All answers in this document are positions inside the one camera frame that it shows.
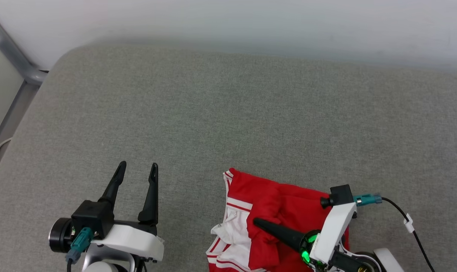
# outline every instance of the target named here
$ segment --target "black cable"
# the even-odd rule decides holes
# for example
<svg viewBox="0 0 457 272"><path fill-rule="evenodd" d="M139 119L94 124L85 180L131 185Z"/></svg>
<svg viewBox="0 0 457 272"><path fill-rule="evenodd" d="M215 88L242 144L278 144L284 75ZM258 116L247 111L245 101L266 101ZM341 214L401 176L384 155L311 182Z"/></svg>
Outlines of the black cable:
<svg viewBox="0 0 457 272"><path fill-rule="evenodd" d="M143 272L143 270L145 272L148 272L148 270L146 269L146 263L144 261L140 261L139 265L138 265L138 267L136 269L136 272Z"/></svg>
<svg viewBox="0 0 457 272"><path fill-rule="evenodd" d="M398 210L398 212L400 212L403 215L403 217L405 218L405 220L407 222L410 221L410 220L408 220L408 217L406 216L406 213L403 212L403 210L398 205L396 205L396 203L394 203L390 199L384 198L384 197L381 197L381 200L389 202L391 205L393 205L393 207L395 207ZM423 249L423 246L421 245L420 239L418 238L418 235L417 235L417 231L413 230L413 235L415 236L415 239L417 240L418 246L420 247L420 250L423 253L423 256L425 257L425 261L427 261L428 267L430 267L430 270L432 272L435 272L434 267L432 266L432 264L430 263L430 261L429 261L429 259L427 257L427 253L425 253L425 250Z"/></svg>
<svg viewBox="0 0 457 272"><path fill-rule="evenodd" d="M73 264L73 259L68 260L68 272L71 272L71 265Z"/></svg>

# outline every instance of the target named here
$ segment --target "teal connector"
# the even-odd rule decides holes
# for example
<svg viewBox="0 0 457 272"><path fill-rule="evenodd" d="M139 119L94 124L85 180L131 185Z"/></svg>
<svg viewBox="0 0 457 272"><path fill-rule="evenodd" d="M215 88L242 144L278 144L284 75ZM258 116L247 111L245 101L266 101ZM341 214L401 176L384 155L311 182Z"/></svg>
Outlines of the teal connector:
<svg viewBox="0 0 457 272"><path fill-rule="evenodd" d="M373 203L381 203L381 195L379 193L375 193L374 195L368 193L366 195L353 196L353 200L356 203L356 206L359 207Z"/></svg>
<svg viewBox="0 0 457 272"><path fill-rule="evenodd" d="M73 260L73 264L76 264L80 258L81 253L88 248L93 238L94 233L90 228L82 228L76 239L74 239L73 243L71 244L71 249L66 254L66 261L71 259Z"/></svg>

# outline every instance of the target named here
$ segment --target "white cable clip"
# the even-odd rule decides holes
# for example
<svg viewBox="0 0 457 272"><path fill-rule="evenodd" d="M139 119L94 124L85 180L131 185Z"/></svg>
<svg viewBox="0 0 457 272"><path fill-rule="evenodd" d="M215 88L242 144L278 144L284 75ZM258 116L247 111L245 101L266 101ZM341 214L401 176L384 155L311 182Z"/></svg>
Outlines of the white cable clip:
<svg viewBox="0 0 457 272"><path fill-rule="evenodd" d="M410 214L407 213L406 217L408 217L408 221L406 219L403 219L403 224L405 224L406 229L408 230L409 233L413 233L415 229L413 228L413 219L411 219Z"/></svg>

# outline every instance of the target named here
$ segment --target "white stripe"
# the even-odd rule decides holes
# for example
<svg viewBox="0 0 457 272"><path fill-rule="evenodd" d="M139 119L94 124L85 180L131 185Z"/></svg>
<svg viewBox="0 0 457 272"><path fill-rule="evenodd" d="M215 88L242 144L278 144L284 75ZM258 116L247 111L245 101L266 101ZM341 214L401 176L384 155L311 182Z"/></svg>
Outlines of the white stripe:
<svg viewBox="0 0 457 272"><path fill-rule="evenodd" d="M233 265L232 263L217 263L216 266L218 268L233 268L235 270L237 270L238 272L245 272L244 270L241 270L240 268L238 268L236 265Z"/></svg>
<svg viewBox="0 0 457 272"><path fill-rule="evenodd" d="M227 177L227 175L226 175L226 174L224 174L224 181L225 181L225 182L227 182L227 181L228 181L228 182L229 182L229 184L231 184L231 185L232 185L232 178L230 178L230 177Z"/></svg>
<svg viewBox="0 0 457 272"><path fill-rule="evenodd" d="M217 243L218 239L220 239L220 237L216 236L215 240L213 241L213 243L211 244L211 246L208 248L208 250L206 252L207 255L218 255L221 252L223 252L225 246L227 246L227 243L222 241L222 239L220 239L220 241L218 242L217 246L212 250L213 246L215 246L215 243Z"/></svg>
<svg viewBox="0 0 457 272"><path fill-rule="evenodd" d="M252 209L251 203L243 202L242 200L238 200L235 198L227 198L227 203L230 203L230 204L233 204L233 205L236 205L236 206L242 207L244 209L248 209L248 210Z"/></svg>
<svg viewBox="0 0 457 272"><path fill-rule="evenodd" d="M230 172L230 170L225 171L224 174L228 174L230 178L233 178L233 174Z"/></svg>
<svg viewBox="0 0 457 272"><path fill-rule="evenodd" d="M229 196L229 184L227 183L227 179L224 176L224 184L225 184L225 213L224 213L224 218L222 219L222 222L225 221L225 218L227 218L227 197Z"/></svg>

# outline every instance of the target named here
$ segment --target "gray fabric surface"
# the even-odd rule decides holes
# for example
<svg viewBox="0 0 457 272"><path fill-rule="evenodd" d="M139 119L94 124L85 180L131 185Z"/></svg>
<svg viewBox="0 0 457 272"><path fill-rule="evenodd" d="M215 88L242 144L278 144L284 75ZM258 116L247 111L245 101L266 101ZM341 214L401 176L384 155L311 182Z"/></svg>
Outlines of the gray fabric surface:
<svg viewBox="0 0 457 272"><path fill-rule="evenodd" d="M222 172L381 192L409 212L436 270L457 271L457 75L135 46L59 60L0 163L0 271L64 271L47 235L127 160L115 215L136 220L159 165L162 263L207 270ZM353 251L427 271L388 203L358 209Z"/></svg>

